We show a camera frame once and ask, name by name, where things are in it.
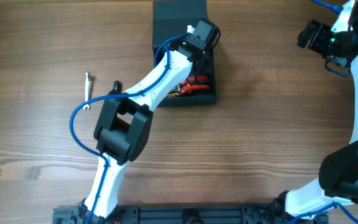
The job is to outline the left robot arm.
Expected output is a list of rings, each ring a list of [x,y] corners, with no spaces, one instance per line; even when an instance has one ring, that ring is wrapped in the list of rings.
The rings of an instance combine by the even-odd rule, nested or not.
[[[157,106],[174,87],[181,95],[199,90],[198,72],[210,63],[221,31],[209,20],[188,25],[183,35],[171,37],[154,50],[154,67],[145,78],[126,91],[87,98],[80,108],[94,102],[103,105],[94,129],[96,149],[72,137],[84,150],[98,157],[98,168],[89,195],[80,204],[84,223],[106,223],[117,206],[117,195],[127,166],[135,161],[149,139]]]

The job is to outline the red handled cutting pliers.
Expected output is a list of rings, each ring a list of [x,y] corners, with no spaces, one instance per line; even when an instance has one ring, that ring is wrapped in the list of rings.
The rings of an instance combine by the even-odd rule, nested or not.
[[[180,82],[180,94],[182,95],[210,89],[209,77],[207,75],[188,77],[184,81]]]

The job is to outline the silver open-end wrench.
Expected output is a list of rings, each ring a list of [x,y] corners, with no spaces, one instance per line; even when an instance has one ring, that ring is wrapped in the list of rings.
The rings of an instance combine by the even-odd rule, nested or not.
[[[85,72],[85,102],[91,98],[92,83],[93,77],[90,72]]]

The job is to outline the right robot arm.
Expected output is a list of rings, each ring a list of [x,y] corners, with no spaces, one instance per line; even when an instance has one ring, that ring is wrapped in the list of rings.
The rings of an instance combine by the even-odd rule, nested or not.
[[[358,205],[358,1],[343,6],[318,1],[337,14],[333,26],[311,20],[298,36],[298,46],[322,56],[345,73],[325,69],[339,77],[352,77],[354,124],[349,144],[326,156],[318,177],[303,187],[282,192],[273,200],[269,217],[273,222],[308,222],[332,208],[348,214],[346,206]]]

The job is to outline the orange black needle-nose pliers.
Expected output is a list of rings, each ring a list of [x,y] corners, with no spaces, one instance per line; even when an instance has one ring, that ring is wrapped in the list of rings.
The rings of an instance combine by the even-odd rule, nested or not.
[[[175,88],[173,88],[167,95],[167,98],[173,98],[176,96],[181,95],[181,87],[180,86],[176,86]]]

